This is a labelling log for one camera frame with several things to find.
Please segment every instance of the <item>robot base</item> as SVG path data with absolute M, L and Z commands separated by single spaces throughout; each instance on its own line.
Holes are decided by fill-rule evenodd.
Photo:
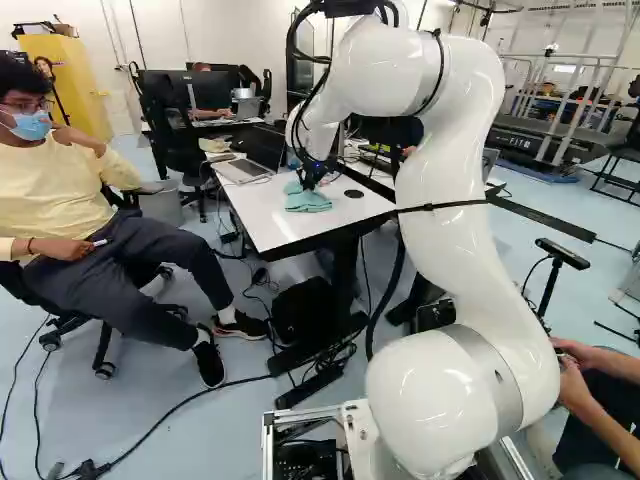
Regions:
M 346 444 L 354 480 L 415 480 L 415 477 L 398 465 L 384 446 L 373 421 L 369 403 L 365 399 L 324 408 L 277 410 L 263 414 L 262 480 L 274 480 L 274 457 L 283 432 L 287 432 L 290 438 L 298 438 L 329 422 L 335 422 L 342 427 L 344 435 L 340 435 L 341 438 L 337 440 L 339 445 Z M 479 452 L 479 455 L 485 458 L 480 458 L 483 461 L 478 468 L 487 478 L 534 478 L 509 437 L 504 437 L 496 442 L 495 446 Z M 498 456 L 506 457 L 508 460 L 507 470 L 499 465 L 504 462 L 495 461 Z M 473 459 L 464 461 L 469 465 L 475 463 Z M 456 475 L 441 476 L 439 480 L 453 479 Z

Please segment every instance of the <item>white wall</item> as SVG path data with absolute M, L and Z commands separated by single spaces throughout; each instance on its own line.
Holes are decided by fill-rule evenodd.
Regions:
M 180 0 L 133 0 L 147 67 L 182 69 L 187 60 L 216 63 L 244 63 L 262 76 L 271 69 L 274 78 L 272 115 L 286 110 L 285 35 L 295 7 L 307 0 L 182 0 L 191 58 L 183 31 Z M 131 60 L 142 66 L 129 0 L 104 0 L 109 25 L 121 63 Z M 415 28 L 422 0 L 406 0 L 410 25 Z M 446 26 L 451 7 L 446 0 L 430 0 L 423 29 Z M 75 25 L 91 57 L 98 87 L 111 95 L 105 100 L 116 134 L 131 133 L 126 95 L 131 86 L 124 72 L 114 70 L 116 57 L 109 40 L 99 0 L 25 0 L 3 5 L 0 18 L 0 49 L 17 49 L 8 34 L 20 21 L 52 20 L 53 13 Z M 316 27 L 315 53 L 328 50 L 327 22 L 322 15 L 310 21 Z M 347 22 L 338 20 L 336 41 Z M 318 67 L 319 76 L 322 67 Z
M 191 58 L 187 54 L 179 2 L 133 0 L 147 67 L 181 69 L 186 60 L 244 63 L 260 76 L 264 68 L 269 68 L 274 76 L 272 112 L 274 117 L 280 117 L 286 108 L 285 35 L 294 7 L 304 7 L 307 0 L 182 0 Z M 63 21 L 78 27 L 90 54 L 90 67 L 98 87 L 111 93 L 105 102 L 114 130 L 118 134 L 131 133 L 134 127 L 125 101 L 131 86 L 126 73 L 114 70 L 116 57 L 100 0 L 23 0 L 7 3 L 3 4 L 0 17 L 0 49 L 18 48 L 17 42 L 9 35 L 14 22 L 51 20 L 53 13 L 57 13 Z M 136 60 L 142 65 L 129 0 L 104 0 L 104 4 L 120 62 Z M 423 0 L 405 0 L 412 28 L 417 25 L 422 4 Z M 447 32 L 452 9 L 447 0 L 429 0 L 421 28 L 432 30 L 439 27 Z M 575 12 L 572 15 L 558 39 L 561 51 L 581 49 L 591 12 Z M 614 52 L 621 32 L 621 15 L 622 9 L 606 10 L 592 52 Z M 476 14 L 474 19 L 472 9 L 462 7 L 462 11 L 454 18 L 452 33 L 466 35 L 470 31 L 472 36 L 480 36 L 480 17 L 480 14 Z M 546 25 L 552 28 L 559 16 L 550 17 L 544 13 L 528 14 L 527 18 L 528 21 L 520 28 L 514 49 L 541 51 L 548 43 L 550 28 Z M 487 35 L 487 43 L 496 48 L 500 38 L 503 38 L 504 49 L 511 38 L 515 19 L 515 15 L 496 15 Z M 322 15 L 315 15 L 310 20 L 316 27 L 315 53 L 326 54 L 329 22 Z M 348 24 L 346 19 L 336 21 L 336 42 Z M 634 37 L 629 41 L 624 62 L 640 65 L 640 25 L 636 26 Z M 561 81 L 562 74 L 550 79 Z

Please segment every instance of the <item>blue surgical mask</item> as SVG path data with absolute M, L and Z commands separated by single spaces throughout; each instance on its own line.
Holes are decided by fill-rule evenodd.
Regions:
M 23 140 L 42 140 L 51 130 L 49 114 L 44 110 L 38 110 L 33 115 L 26 115 L 24 113 L 4 113 L 13 117 L 13 120 L 16 122 L 16 126 L 11 128 L 3 123 L 0 124 L 7 127 L 11 133 Z

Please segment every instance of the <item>teal cloth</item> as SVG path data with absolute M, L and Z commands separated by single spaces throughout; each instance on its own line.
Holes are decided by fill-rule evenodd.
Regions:
M 320 192 L 312 190 L 302 190 L 300 182 L 289 182 L 284 187 L 287 194 L 287 201 L 284 209 L 287 212 L 324 212 L 333 207 L 331 200 Z
M 302 185 L 297 180 L 291 180 L 284 186 L 284 193 L 291 195 L 292 193 L 302 193 Z

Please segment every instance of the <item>black sneaker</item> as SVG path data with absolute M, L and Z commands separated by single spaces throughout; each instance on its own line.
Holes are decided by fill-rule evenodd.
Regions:
M 198 361 L 198 370 L 202 381 L 209 388 L 214 388 L 224 383 L 225 370 L 218 347 L 213 343 L 213 335 L 211 330 L 202 324 L 198 324 L 197 327 L 200 330 L 204 330 L 209 335 L 209 342 L 200 342 L 191 350 L 196 356 Z
M 220 323 L 220 317 L 214 315 L 213 333 L 220 337 L 240 337 L 245 340 L 262 340 L 266 338 L 268 330 L 266 322 L 236 310 L 236 321 L 223 325 Z

